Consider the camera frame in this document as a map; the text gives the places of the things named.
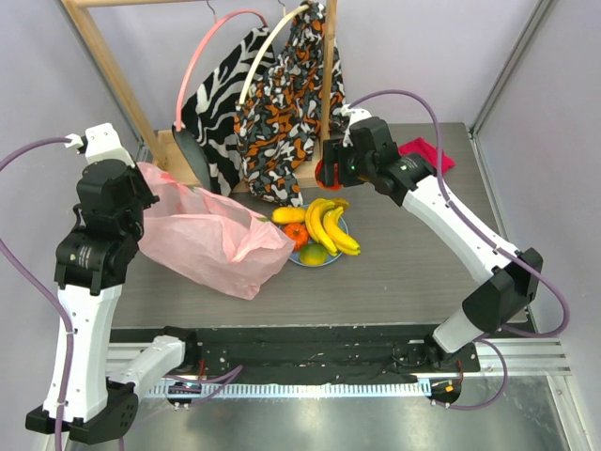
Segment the red apple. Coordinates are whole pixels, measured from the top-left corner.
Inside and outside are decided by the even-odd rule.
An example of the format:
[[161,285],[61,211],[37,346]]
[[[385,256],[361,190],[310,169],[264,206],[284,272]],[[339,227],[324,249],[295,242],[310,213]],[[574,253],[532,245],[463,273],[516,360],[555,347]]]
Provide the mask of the red apple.
[[317,186],[324,190],[339,191],[343,188],[339,179],[339,164],[320,160],[315,169]]

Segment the pink peach plastic bag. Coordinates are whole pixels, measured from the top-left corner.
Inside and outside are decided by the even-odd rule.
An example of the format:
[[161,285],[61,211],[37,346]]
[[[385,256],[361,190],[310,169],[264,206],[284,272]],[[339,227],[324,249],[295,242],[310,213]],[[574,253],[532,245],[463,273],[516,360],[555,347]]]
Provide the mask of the pink peach plastic bag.
[[144,212],[141,252],[195,283],[253,299],[288,261],[294,243],[239,202],[188,187],[151,163],[139,163],[159,202]]

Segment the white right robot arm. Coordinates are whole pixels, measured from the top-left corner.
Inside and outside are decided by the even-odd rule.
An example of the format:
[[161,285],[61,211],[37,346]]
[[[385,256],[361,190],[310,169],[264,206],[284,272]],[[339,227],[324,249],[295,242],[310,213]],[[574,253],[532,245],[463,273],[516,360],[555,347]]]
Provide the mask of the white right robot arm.
[[530,248],[521,252],[479,220],[420,154],[402,155],[388,124],[366,111],[344,136],[322,146],[317,179],[325,186],[371,183],[397,206],[424,222],[456,254],[477,283],[461,306],[430,335],[424,347],[429,367],[443,371],[458,352],[483,334],[501,328],[533,300],[543,259]]

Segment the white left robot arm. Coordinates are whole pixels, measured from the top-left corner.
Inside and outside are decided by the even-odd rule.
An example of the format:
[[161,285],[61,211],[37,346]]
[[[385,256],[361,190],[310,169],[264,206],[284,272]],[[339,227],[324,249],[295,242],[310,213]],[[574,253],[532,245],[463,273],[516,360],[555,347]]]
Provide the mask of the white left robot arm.
[[112,374],[106,372],[111,325],[127,269],[144,234],[144,211],[158,202],[134,163],[88,165],[77,183],[76,223],[56,249],[54,280],[64,314],[52,385],[27,429],[88,445],[125,436],[140,399],[172,371],[199,366],[193,332],[165,327]]

